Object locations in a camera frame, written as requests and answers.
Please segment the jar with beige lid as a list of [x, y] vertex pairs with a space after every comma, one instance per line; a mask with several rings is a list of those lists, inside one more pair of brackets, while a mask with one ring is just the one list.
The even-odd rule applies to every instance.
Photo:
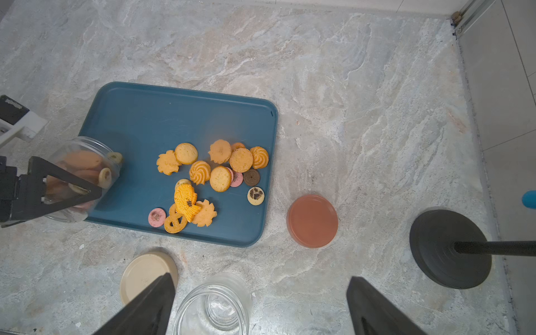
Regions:
[[[98, 140], [78, 136], [65, 142], [48, 160], [76, 177], [101, 187], [105, 195], [120, 176], [124, 156]], [[46, 184], [44, 202], [47, 205], [87, 194], [86, 189], [52, 176], [47, 177]], [[98, 203], [99, 200], [91, 200], [47, 214], [46, 217], [64, 223], [81, 222], [87, 219]]]

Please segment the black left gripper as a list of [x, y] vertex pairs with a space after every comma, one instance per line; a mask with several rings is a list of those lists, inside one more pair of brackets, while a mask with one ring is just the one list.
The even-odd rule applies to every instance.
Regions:
[[26, 222], [99, 199], [103, 189], [37, 156], [27, 173], [7, 165], [1, 156], [1, 227]]

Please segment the terracotta jar lid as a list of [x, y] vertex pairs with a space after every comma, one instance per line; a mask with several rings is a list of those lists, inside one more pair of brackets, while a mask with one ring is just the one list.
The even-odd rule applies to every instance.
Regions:
[[287, 213], [290, 236], [301, 246], [321, 248], [330, 244], [339, 227], [333, 205], [320, 195], [297, 198]]

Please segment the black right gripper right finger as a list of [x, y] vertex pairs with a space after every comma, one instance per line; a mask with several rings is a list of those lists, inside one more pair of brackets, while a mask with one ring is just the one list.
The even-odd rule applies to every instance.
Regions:
[[426, 334], [363, 277], [350, 279], [346, 299], [355, 334]]

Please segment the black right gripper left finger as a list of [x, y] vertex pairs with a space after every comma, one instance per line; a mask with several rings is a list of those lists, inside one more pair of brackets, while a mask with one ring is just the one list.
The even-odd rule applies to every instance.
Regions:
[[165, 273], [94, 334], [165, 334], [174, 297], [172, 277]]

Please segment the orange flower cookie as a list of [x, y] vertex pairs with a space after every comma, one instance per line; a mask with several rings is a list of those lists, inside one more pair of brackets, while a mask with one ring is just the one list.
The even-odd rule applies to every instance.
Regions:
[[160, 173], [171, 175], [180, 171], [181, 164], [175, 158], [174, 150], [168, 150], [164, 154], [160, 154], [156, 162]]

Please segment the yellow pretzel cookie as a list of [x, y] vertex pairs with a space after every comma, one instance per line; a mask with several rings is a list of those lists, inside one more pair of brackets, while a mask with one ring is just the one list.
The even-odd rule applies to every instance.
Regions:
[[169, 215], [164, 221], [165, 231], [170, 234], [177, 234], [184, 230], [188, 221], [183, 214], [177, 211], [176, 204], [173, 204], [168, 212]]

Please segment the pink ring cookie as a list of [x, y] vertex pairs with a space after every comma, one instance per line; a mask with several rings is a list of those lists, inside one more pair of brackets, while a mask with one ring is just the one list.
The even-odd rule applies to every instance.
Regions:
[[166, 212], [162, 208], [155, 208], [149, 212], [148, 223], [153, 228], [159, 228], [164, 225], [166, 217]]

